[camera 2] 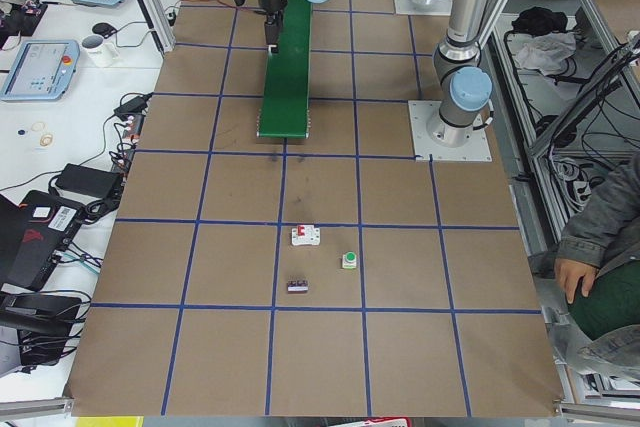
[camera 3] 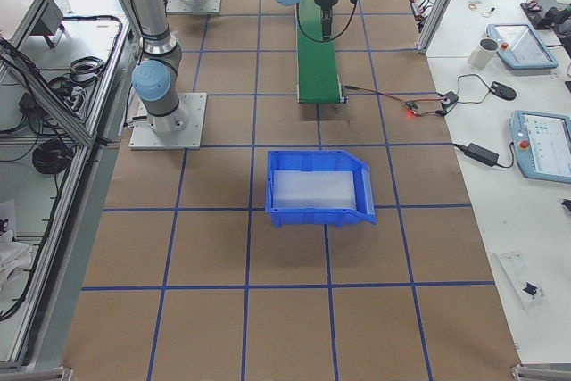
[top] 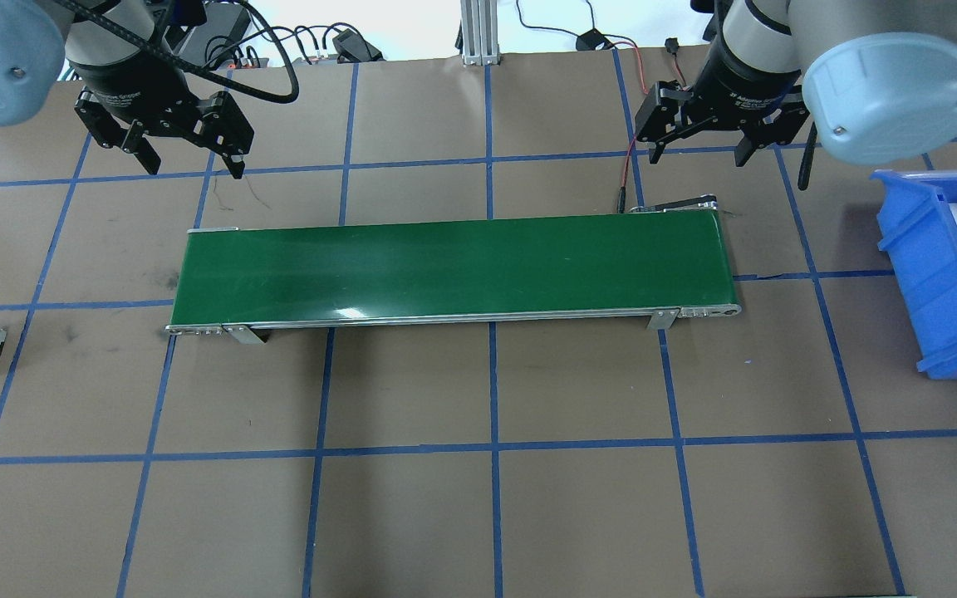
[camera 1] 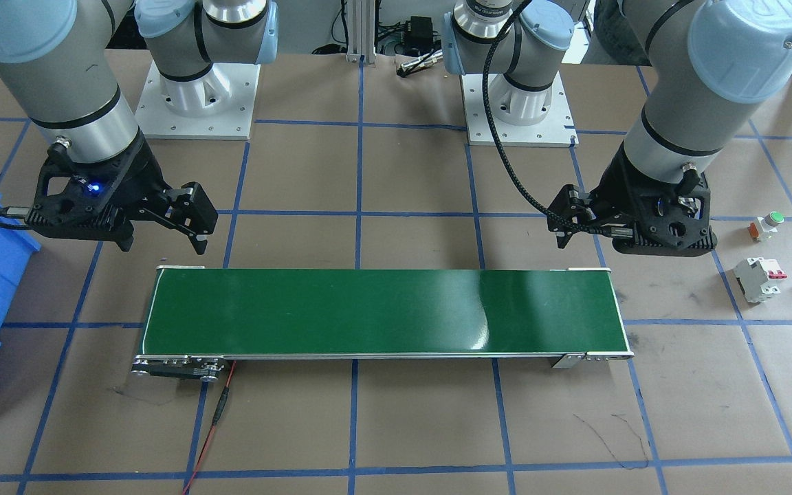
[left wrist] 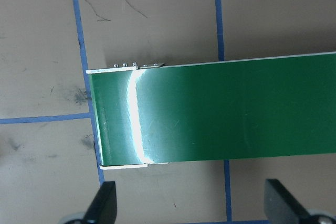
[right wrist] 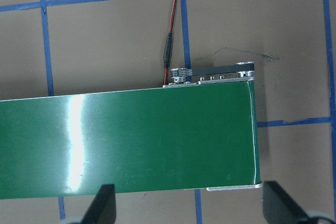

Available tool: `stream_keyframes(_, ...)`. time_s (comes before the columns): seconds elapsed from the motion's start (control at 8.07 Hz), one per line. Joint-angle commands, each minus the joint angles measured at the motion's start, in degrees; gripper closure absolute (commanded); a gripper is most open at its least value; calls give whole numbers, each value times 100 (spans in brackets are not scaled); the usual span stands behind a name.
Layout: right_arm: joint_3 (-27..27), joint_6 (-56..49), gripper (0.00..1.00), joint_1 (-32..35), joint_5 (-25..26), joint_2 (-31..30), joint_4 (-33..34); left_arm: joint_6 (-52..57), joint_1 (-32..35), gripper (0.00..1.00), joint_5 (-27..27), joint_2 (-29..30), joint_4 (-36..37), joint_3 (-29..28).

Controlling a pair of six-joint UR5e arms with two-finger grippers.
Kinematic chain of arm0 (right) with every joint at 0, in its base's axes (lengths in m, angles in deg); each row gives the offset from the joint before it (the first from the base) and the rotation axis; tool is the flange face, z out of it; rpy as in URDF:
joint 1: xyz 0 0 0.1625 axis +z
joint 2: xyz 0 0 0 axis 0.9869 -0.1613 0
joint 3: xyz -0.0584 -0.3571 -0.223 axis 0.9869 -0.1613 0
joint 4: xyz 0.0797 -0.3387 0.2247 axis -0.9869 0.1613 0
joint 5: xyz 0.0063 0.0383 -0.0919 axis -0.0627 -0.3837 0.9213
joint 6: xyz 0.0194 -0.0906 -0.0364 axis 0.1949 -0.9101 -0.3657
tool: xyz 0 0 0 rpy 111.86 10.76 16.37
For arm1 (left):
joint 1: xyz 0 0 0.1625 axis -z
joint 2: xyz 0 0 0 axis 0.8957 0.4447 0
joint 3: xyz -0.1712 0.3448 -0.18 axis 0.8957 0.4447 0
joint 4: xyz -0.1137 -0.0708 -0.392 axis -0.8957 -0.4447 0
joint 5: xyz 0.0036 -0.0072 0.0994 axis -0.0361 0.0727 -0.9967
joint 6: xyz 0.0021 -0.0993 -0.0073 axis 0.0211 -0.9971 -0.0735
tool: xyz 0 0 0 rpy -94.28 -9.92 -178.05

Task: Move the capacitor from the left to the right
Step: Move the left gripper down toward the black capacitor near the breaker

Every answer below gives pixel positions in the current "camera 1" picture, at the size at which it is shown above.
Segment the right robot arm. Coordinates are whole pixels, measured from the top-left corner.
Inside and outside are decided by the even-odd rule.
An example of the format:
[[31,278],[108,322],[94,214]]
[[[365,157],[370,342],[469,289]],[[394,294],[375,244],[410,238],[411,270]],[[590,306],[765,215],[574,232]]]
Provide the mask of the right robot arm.
[[[136,110],[104,55],[130,12],[153,62]],[[0,79],[50,143],[32,203],[0,207],[0,228],[128,251],[151,221],[203,254],[216,207],[200,183],[166,182],[145,132],[247,138],[277,48],[274,1],[0,1]]]

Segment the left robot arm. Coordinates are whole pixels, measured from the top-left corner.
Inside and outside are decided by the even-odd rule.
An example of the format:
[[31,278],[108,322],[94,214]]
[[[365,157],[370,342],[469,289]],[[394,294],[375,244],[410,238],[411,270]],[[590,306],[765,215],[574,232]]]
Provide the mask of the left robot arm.
[[[792,76],[792,1],[619,1],[658,81],[598,186],[526,195],[565,248],[578,232],[622,254],[701,256],[717,244],[705,169]],[[482,76],[482,116],[542,122],[574,21],[552,1],[458,1],[444,15],[447,72]]]

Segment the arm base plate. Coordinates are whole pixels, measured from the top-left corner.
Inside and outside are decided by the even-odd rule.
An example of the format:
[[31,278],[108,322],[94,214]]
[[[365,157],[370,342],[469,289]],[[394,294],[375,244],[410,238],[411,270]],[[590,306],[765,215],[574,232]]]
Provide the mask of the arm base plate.
[[260,71],[219,63],[199,79],[177,82],[151,65],[135,118],[148,139],[248,141]]
[[[482,75],[462,75],[460,81],[468,143],[494,146],[482,100]],[[550,87],[537,93],[512,87],[503,75],[493,75],[488,100],[504,146],[569,147],[579,143],[559,72]]]

